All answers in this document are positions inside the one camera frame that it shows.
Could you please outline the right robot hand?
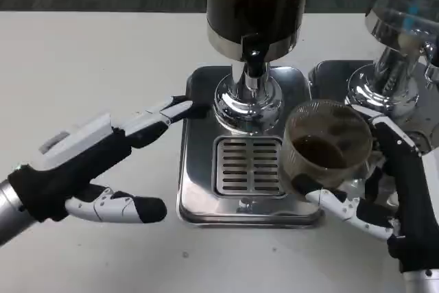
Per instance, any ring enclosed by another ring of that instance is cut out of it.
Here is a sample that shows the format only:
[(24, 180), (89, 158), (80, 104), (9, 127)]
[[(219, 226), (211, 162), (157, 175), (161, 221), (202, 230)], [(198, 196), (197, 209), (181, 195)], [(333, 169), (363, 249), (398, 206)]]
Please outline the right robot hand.
[(292, 187), (308, 202), (322, 207), (388, 245), (401, 272), (438, 269), (438, 150), (422, 154), (416, 144), (388, 116), (352, 105), (372, 126), (395, 179), (398, 209), (395, 213), (363, 198), (349, 200), (346, 193), (326, 188), (307, 174), (299, 174)]

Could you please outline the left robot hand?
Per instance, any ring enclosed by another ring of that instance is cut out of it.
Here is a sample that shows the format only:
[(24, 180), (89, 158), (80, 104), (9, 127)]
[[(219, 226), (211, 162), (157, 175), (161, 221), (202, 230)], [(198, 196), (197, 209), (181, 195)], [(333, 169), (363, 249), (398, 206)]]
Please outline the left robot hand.
[(98, 176), (159, 139), (182, 119), (204, 119), (211, 107), (173, 96), (137, 113), (120, 126), (106, 113), (74, 132), (62, 132), (41, 148), (38, 162), (21, 165), (7, 177), (19, 212), (33, 220), (61, 221), (73, 215), (94, 222), (142, 223), (167, 215), (160, 198), (140, 197), (94, 185)]

